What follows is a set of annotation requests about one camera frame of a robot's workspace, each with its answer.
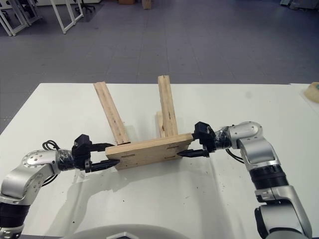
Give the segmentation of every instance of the office chair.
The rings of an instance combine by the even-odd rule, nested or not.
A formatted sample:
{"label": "office chair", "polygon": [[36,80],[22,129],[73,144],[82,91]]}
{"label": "office chair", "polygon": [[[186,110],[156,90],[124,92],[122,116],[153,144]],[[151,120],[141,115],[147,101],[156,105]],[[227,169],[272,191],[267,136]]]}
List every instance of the office chair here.
{"label": "office chair", "polygon": [[[83,0],[81,0],[81,8],[84,8],[85,11],[89,10],[89,12],[92,12],[92,10],[91,10],[90,8],[93,8],[93,10],[95,10],[95,7],[94,7],[94,6],[88,5],[88,4],[84,3]],[[78,6],[75,8],[75,10],[76,10],[76,12],[77,12],[78,14],[80,14],[80,9],[79,9]]]}

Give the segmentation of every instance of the white desk leg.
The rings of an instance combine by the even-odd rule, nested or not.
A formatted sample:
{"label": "white desk leg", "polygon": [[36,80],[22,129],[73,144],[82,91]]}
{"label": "white desk leg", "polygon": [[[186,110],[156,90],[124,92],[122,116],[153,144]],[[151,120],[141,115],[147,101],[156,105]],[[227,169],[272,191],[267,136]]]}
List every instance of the white desk leg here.
{"label": "white desk leg", "polygon": [[70,15],[70,18],[71,18],[71,24],[75,25],[76,22],[75,22],[75,19],[74,19],[74,14],[72,12],[72,8],[71,8],[71,4],[70,4],[69,0],[65,0],[65,5],[66,5],[66,8],[68,9],[68,12],[69,12],[69,15]]}
{"label": "white desk leg", "polygon": [[10,23],[7,21],[7,19],[5,18],[5,16],[2,17],[3,22],[6,24],[8,30],[11,32],[11,34],[13,36],[15,36],[19,31],[21,31],[22,29],[26,28],[28,26],[28,24],[26,23],[20,9],[17,7],[15,0],[8,0],[13,12],[15,13],[16,17],[18,18],[20,25],[17,26],[16,28],[12,28]]}
{"label": "white desk leg", "polygon": [[3,26],[3,28],[5,29],[5,31],[7,32],[7,34],[9,36],[12,36],[12,33],[10,32],[10,30],[8,29],[8,27],[6,26],[5,22],[3,21],[3,19],[6,20],[5,15],[1,12],[0,10],[0,23]]}
{"label": "white desk leg", "polygon": [[60,27],[61,27],[61,29],[62,29],[62,32],[63,32],[63,34],[66,34],[66,30],[65,30],[65,28],[64,28],[64,26],[63,26],[63,23],[62,23],[60,14],[59,14],[59,12],[58,12],[58,9],[56,8],[56,5],[55,5],[55,3],[54,3],[54,0],[50,0],[50,1],[51,1],[53,10],[54,10],[54,12],[55,12],[56,18],[58,19],[58,22],[59,22]]}
{"label": "white desk leg", "polygon": [[80,18],[84,17],[84,15],[83,15],[83,11],[82,11],[82,8],[81,8],[80,0],[76,0],[76,2],[78,3],[78,7],[79,7],[79,10],[80,10],[80,15],[78,15],[78,16],[75,18],[75,21],[78,21]]}

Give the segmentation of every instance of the wooden board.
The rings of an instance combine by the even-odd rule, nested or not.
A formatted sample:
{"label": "wooden board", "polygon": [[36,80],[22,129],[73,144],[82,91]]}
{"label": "wooden board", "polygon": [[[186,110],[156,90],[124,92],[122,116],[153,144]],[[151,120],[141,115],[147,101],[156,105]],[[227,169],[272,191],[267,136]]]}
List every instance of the wooden board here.
{"label": "wooden board", "polygon": [[161,138],[164,138],[164,137],[165,137],[165,132],[164,132],[164,126],[163,126],[163,115],[162,115],[161,111],[158,111],[158,112],[156,113],[156,116],[157,116],[157,118],[158,118],[160,137],[161,137]]}
{"label": "wooden board", "polygon": [[178,135],[169,76],[159,76],[159,96],[165,136]]}
{"label": "wooden board", "polygon": [[116,144],[129,143],[129,137],[126,134],[124,124],[120,115],[115,107],[112,96],[107,88],[105,82],[97,82],[94,88],[98,94],[102,104],[106,118],[108,119]]}
{"label": "wooden board", "polygon": [[181,158],[176,153],[188,149],[191,133],[112,146],[106,148],[108,159],[119,159],[117,170]]}

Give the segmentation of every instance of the white table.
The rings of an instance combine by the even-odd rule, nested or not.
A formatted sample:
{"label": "white table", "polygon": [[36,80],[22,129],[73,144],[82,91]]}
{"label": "white table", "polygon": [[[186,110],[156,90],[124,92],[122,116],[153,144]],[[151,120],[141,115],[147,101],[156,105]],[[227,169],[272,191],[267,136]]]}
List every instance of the white table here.
{"label": "white table", "polygon": [[[260,123],[319,237],[319,116],[289,85],[172,85],[179,133]],[[159,137],[157,85],[109,85],[132,141]],[[40,84],[0,136],[0,181],[48,140],[70,148],[80,134],[114,139],[92,84]],[[198,142],[191,145],[199,148]],[[95,161],[104,154],[93,154]],[[23,233],[63,236],[116,224],[157,225],[189,238],[259,238],[259,206],[245,167],[225,151],[116,172],[63,172],[41,189]]]}

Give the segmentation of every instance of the wooden leg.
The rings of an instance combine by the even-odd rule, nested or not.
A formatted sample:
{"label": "wooden leg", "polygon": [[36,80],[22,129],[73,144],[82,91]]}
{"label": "wooden leg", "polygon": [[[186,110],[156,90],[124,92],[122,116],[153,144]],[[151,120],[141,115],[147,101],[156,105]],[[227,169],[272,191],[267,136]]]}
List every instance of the wooden leg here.
{"label": "wooden leg", "polygon": [[109,89],[105,82],[97,82],[94,84],[94,88],[98,94],[100,102],[102,104],[106,118],[108,119],[113,136],[117,144],[129,143],[129,137],[125,131],[124,124],[120,118],[120,115],[115,107]]}
{"label": "wooden leg", "polygon": [[178,135],[169,76],[159,76],[159,96],[165,136]]}

